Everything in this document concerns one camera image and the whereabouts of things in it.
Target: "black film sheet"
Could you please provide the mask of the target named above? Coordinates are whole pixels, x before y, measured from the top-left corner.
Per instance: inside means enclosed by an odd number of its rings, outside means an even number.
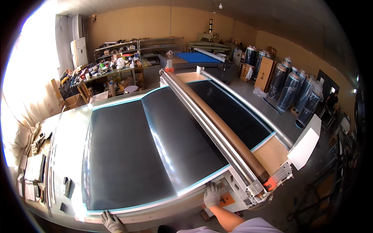
[[[272,131],[211,81],[188,85],[252,149]],[[82,168],[88,211],[131,208],[176,196],[228,165],[170,87],[94,110]]]
[[[190,82],[188,86],[233,130],[249,149],[272,132],[266,123],[213,81]]]

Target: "work glove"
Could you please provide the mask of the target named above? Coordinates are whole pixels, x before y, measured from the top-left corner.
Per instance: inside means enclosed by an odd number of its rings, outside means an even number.
[[[109,211],[102,211],[101,221],[104,224],[104,226],[111,233],[124,233],[124,227],[123,224],[120,222],[119,218],[115,215],[113,215],[113,218],[114,220],[110,217]]]
[[[216,183],[209,181],[206,184],[205,194],[203,195],[203,201],[205,206],[210,209],[214,205],[219,205],[220,190]]]

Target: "measuring tape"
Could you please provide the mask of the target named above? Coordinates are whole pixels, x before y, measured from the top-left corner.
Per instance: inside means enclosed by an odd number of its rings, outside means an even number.
[[[225,186],[220,189],[220,193],[228,193],[229,191],[232,190],[230,186]],[[131,216],[131,217],[118,217],[119,220],[123,224],[128,224],[128,223],[141,223],[141,222],[146,222],[150,220],[156,220],[156,219],[161,219],[161,218],[166,218],[172,215],[180,214],[182,212],[194,209],[198,206],[204,205],[203,201],[203,193],[194,196],[184,202],[175,204],[173,206],[167,207],[164,210],[159,210],[155,212],[151,212],[149,214],[143,214],[143,215],[137,215],[137,216]],[[101,216],[97,217],[84,217],[83,219],[79,219],[75,215],[75,220],[77,221],[82,221],[85,223],[99,223],[102,224],[101,221]]]

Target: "forearm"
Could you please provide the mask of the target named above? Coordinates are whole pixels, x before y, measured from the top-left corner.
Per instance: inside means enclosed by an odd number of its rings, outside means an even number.
[[[243,223],[245,220],[238,215],[223,209],[219,206],[212,206],[210,211],[216,216],[220,225],[227,231],[232,232],[234,228]]]

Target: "shelf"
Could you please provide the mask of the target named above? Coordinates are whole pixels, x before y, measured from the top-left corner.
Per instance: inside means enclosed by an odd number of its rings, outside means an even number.
[[[175,39],[182,39],[182,38],[181,37],[160,37],[160,38],[139,40],[139,42],[143,42],[143,41],[154,41],[154,40],[175,40]]]
[[[171,45],[171,46],[156,46],[156,47],[150,47],[150,48],[141,48],[141,50],[149,50],[149,49],[155,49],[155,48],[174,48],[174,47],[181,47],[181,45]]]
[[[130,53],[130,52],[137,52],[137,49],[124,51],[124,52],[122,52],[122,54],[127,54],[127,53]],[[102,56],[102,57],[98,57],[98,58],[96,58],[96,60],[104,58],[104,57],[110,57],[111,55],[114,55],[114,54],[109,54],[109,55],[105,55],[105,56]]]
[[[144,55],[144,57],[158,57],[158,54]]]
[[[107,49],[107,48],[113,48],[113,47],[116,47],[116,46],[121,46],[121,45],[126,45],[126,44],[133,44],[133,43],[137,43],[137,42],[138,41],[129,41],[129,42],[124,42],[124,43],[120,43],[120,44],[114,44],[114,45],[106,46],[106,47],[103,47],[103,48],[98,48],[98,49],[96,49],[94,51],[96,52],[96,51],[104,50],[104,49]]]

